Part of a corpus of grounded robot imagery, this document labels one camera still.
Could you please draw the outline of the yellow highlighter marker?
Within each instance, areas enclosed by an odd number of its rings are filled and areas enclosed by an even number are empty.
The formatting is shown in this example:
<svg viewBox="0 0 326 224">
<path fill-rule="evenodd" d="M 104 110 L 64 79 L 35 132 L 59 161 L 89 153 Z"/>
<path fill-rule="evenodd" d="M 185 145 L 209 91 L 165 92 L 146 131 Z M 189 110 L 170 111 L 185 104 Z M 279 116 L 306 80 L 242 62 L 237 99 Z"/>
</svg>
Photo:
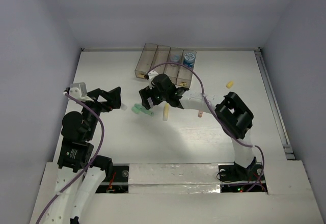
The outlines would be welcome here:
<svg viewBox="0 0 326 224">
<path fill-rule="evenodd" d="M 167 121 L 169 118 L 169 108 L 170 108 L 170 105 L 168 103 L 166 103 L 164 105 L 164 110 L 163 110 L 163 116 L 162 116 L 163 121 Z"/>
</svg>

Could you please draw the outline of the clear jar colourful clips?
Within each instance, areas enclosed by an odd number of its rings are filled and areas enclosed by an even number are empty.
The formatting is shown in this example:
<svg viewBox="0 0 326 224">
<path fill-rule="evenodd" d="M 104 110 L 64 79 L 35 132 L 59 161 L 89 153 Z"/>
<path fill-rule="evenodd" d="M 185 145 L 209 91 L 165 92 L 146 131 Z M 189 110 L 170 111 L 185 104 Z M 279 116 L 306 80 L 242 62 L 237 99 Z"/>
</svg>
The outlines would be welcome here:
<svg viewBox="0 0 326 224">
<path fill-rule="evenodd" d="M 180 64 L 180 61 L 181 61 L 181 55 L 170 54 L 169 62 L 171 63 L 171 66 L 177 66 L 177 64 Z"/>
</svg>

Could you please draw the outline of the blue round clip jar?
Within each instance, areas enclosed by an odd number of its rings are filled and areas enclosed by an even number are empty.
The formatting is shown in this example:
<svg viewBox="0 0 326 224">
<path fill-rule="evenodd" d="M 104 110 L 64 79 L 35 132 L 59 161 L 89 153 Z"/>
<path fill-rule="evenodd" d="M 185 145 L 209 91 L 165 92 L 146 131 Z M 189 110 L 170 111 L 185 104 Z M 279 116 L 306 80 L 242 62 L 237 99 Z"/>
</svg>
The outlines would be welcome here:
<svg viewBox="0 0 326 224">
<path fill-rule="evenodd" d="M 185 51 L 183 54 L 182 64 L 187 66 L 188 68 L 193 68 L 196 60 L 196 52 L 195 51 Z"/>
</svg>

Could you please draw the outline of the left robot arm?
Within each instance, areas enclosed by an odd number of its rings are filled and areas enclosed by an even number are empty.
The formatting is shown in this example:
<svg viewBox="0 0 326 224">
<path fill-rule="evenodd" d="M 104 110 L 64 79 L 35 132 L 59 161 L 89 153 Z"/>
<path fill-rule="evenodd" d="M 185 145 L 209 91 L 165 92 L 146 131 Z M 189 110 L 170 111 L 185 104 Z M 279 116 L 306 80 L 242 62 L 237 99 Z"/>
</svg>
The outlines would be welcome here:
<svg viewBox="0 0 326 224">
<path fill-rule="evenodd" d="M 114 175 L 112 159 L 99 155 L 105 132 L 100 114 L 123 107 L 121 88 L 88 92 L 80 82 L 71 84 L 63 94 L 82 110 L 71 111 L 62 119 L 55 195 L 36 223 L 81 223 L 99 185 Z"/>
</svg>

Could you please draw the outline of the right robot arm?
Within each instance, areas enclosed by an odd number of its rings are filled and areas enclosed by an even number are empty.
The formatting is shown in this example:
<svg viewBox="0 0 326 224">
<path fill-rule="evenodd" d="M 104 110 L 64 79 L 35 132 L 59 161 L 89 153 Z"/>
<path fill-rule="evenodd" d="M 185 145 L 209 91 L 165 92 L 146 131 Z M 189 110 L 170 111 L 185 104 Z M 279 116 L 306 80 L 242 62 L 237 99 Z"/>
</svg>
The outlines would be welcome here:
<svg viewBox="0 0 326 224">
<path fill-rule="evenodd" d="M 149 85 L 139 91 L 143 107 L 149 110 L 167 102 L 174 108 L 212 114 L 221 124 L 223 131 L 231 137 L 235 155 L 235 175 L 246 179 L 253 173 L 257 159 L 246 134 L 253 126 L 254 115 L 235 92 L 229 92 L 219 101 L 217 96 L 194 92 L 186 87 L 176 87 L 166 74 L 151 71 L 144 78 L 149 81 Z"/>
</svg>

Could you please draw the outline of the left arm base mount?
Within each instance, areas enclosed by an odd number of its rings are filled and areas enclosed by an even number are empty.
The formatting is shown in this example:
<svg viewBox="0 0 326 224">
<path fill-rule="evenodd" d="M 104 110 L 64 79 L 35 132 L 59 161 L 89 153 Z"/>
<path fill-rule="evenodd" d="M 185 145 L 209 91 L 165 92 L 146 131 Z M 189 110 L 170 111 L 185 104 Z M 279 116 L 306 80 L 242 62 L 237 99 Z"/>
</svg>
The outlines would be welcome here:
<svg viewBox="0 0 326 224">
<path fill-rule="evenodd" d="M 98 186 L 96 193 L 128 193 L 129 165 L 113 164 L 109 157 L 98 155 L 91 166 L 105 172 L 105 179 Z"/>
</svg>

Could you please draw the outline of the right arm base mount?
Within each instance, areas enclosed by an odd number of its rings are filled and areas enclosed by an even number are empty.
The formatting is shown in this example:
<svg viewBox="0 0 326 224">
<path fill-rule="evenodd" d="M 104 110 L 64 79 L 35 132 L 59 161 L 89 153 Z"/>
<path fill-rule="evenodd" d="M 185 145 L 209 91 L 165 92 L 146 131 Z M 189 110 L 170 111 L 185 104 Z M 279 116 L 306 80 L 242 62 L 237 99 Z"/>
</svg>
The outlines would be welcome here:
<svg viewBox="0 0 326 224">
<path fill-rule="evenodd" d="M 262 173 L 262 164 L 256 162 L 256 159 L 247 168 L 243 168 L 235 162 L 219 165 L 216 178 L 221 184 L 222 193 L 267 193 L 267 184 Z"/>
</svg>

